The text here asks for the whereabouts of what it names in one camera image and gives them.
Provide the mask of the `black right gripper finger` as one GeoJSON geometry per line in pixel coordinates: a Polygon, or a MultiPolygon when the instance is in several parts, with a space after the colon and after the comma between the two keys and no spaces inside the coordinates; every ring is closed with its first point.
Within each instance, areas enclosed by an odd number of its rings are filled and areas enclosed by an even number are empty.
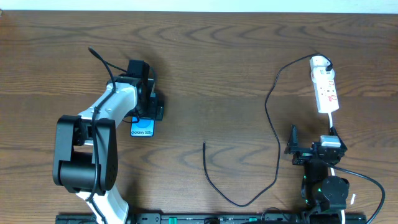
{"type": "Polygon", "coordinates": [[[338,140],[338,142],[343,145],[343,141],[341,140],[341,138],[339,137],[337,130],[334,126],[332,126],[330,128],[330,136],[333,136],[334,139],[338,140]]]}
{"type": "Polygon", "coordinates": [[[287,147],[291,148],[291,147],[298,147],[298,146],[299,146],[299,144],[298,144],[297,128],[296,128],[296,125],[293,124],[291,126],[291,132],[290,132],[290,137],[289,137],[287,147]]]}

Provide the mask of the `blue Samsung Galaxy smartphone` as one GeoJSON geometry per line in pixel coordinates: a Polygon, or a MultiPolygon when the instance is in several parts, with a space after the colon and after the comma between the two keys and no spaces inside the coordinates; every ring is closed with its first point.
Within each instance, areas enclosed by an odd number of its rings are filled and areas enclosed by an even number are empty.
{"type": "Polygon", "coordinates": [[[151,119],[138,119],[132,117],[131,121],[132,137],[152,137],[154,135],[155,121],[151,119]]]}

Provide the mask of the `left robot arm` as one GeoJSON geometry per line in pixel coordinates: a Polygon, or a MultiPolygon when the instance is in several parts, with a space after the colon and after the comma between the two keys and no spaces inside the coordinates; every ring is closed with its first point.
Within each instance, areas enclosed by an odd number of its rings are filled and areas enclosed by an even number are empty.
{"type": "Polygon", "coordinates": [[[122,74],[111,77],[106,90],[88,109],[57,121],[53,181],[82,198],[90,215],[58,215],[56,223],[134,223],[129,204],[116,187],[116,129],[131,117],[135,136],[153,136],[162,121],[164,104],[156,95],[152,68],[130,60],[122,74]]]}

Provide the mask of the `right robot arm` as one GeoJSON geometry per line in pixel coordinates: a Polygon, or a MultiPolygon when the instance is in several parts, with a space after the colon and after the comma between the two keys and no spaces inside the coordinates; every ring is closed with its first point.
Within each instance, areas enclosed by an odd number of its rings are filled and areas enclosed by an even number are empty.
{"type": "Polygon", "coordinates": [[[346,151],[334,127],[310,147],[299,146],[297,128],[291,127],[285,152],[293,155],[293,165],[304,168],[301,194],[308,210],[302,212],[301,217],[305,223],[346,223],[349,182],[333,172],[333,166],[346,151]]]}

